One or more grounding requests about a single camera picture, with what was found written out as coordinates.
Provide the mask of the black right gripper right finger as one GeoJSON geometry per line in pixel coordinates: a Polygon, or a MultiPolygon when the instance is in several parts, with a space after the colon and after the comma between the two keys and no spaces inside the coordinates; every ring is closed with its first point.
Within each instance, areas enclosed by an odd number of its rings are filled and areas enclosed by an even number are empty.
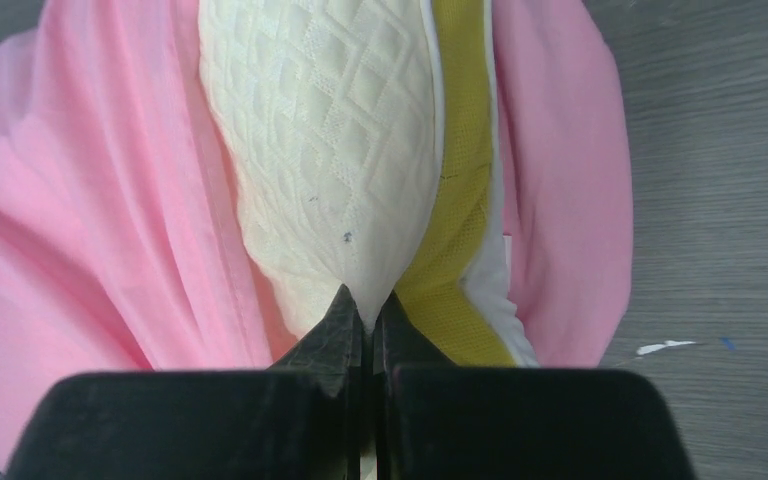
{"type": "Polygon", "coordinates": [[[692,479],[658,389],[625,370],[456,365],[384,304],[373,333],[381,479],[692,479]]]}

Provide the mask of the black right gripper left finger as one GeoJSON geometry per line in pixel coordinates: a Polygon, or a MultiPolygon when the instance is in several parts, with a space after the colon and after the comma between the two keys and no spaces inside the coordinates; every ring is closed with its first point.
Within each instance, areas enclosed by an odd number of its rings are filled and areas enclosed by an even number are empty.
{"type": "Polygon", "coordinates": [[[9,479],[357,479],[361,336],[337,290],[264,370],[95,372],[44,396],[9,479]]]}

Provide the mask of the pink pillowcase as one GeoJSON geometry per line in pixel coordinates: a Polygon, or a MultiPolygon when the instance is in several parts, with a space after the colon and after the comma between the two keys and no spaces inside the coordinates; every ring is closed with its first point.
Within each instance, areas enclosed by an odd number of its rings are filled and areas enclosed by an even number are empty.
{"type": "MultiPolygon", "coordinates": [[[[49,1],[0,44],[0,477],[48,391],[95,372],[264,370],[301,341],[236,215],[200,76],[203,1],[49,1]]],[[[621,81],[580,1],[487,1],[508,297],[537,363],[593,367],[625,314],[621,81]]],[[[377,479],[360,318],[361,468],[377,479]]]]}

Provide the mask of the cream textured pillow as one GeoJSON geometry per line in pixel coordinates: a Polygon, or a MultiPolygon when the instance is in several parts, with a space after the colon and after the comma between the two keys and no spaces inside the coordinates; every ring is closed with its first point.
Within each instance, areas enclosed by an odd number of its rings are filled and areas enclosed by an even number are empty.
{"type": "Polygon", "coordinates": [[[200,76],[264,319],[396,295],[454,362],[537,363],[508,297],[487,1],[203,1],[200,76]]]}

